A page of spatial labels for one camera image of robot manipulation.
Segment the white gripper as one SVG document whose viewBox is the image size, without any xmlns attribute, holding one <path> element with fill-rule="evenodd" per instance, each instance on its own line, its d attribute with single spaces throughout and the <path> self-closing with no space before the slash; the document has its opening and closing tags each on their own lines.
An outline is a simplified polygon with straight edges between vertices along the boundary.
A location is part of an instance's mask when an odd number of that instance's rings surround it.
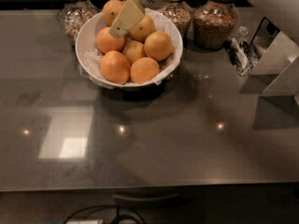
<svg viewBox="0 0 299 224">
<path fill-rule="evenodd" d="M 145 17 L 145 7 L 160 8 L 170 1 L 172 0 L 126 0 L 118 12 L 109 12 L 113 16 L 109 32 L 115 38 L 127 35 Z"/>
</svg>

